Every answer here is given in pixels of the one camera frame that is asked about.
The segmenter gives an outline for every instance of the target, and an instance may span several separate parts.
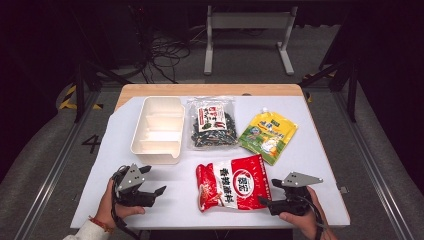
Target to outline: red packaging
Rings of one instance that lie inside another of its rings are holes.
[[[271,200],[268,178],[260,154],[196,168],[199,209],[213,206],[240,210],[265,208],[258,196]]]

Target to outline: handheld controller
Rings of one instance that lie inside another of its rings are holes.
[[[259,202],[267,206],[271,215],[279,215],[282,212],[289,212],[297,216],[303,216],[309,210],[312,202],[307,185],[322,183],[320,178],[308,176],[301,173],[292,172],[283,181],[272,179],[272,185],[282,188],[285,191],[286,199],[271,201],[259,196]]]
[[[155,203],[156,197],[163,194],[166,186],[157,189],[155,192],[141,192],[138,188],[144,183],[142,174],[150,171],[151,166],[138,168],[137,165],[121,167],[112,179],[114,180],[114,196],[116,203],[123,206],[151,207]]]

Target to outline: printed number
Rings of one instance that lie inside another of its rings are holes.
[[[90,153],[93,154],[94,149],[96,148],[96,145],[100,145],[101,142],[98,142],[97,140],[99,140],[99,136],[97,136],[96,134],[94,134],[93,136],[91,136],[91,138],[85,140],[82,145],[89,145],[91,146],[91,150]]]

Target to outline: snack bag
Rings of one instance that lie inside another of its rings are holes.
[[[240,210],[264,208],[258,196],[271,200],[268,178],[260,154],[196,168],[201,212],[214,206]]]
[[[271,166],[274,165],[281,152],[287,146],[298,126],[276,112],[256,115],[240,136],[241,146],[258,154]]]
[[[187,101],[191,124],[188,147],[210,150],[238,147],[233,97],[195,97]]]

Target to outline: human hand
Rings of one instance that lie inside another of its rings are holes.
[[[318,201],[317,194],[311,187],[307,186],[307,189],[309,191],[309,194],[311,195],[312,203],[315,205],[315,207],[321,214],[321,218],[325,226],[324,232],[321,235],[321,239],[327,239],[325,238],[326,236],[328,236],[331,240],[337,239],[337,237],[333,234],[327,224],[327,219],[325,217],[324,211],[322,210],[321,204]],[[306,238],[310,240],[315,239],[315,235],[317,233],[317,222],[312,209],[309,209],[309,211],[303,216],[297,216],[288,212],[282,212],[280,213],[279,217],[282,220],[298,227]]]
[[[102,199],[100,200],[99,208],[97,210],[96,216],[94,217],[98,221],[106,224],[110,228],[115,228],[116,224],[112,218],[112,189],[113,189],[113,180],[110,179],[106,192],[103,194]],[[121,219],[124,219],[128,216],[135,214],[144,214],[144,208],[140,206],[135,207],[125,207],[120,204],[115,205],[116,215]]]

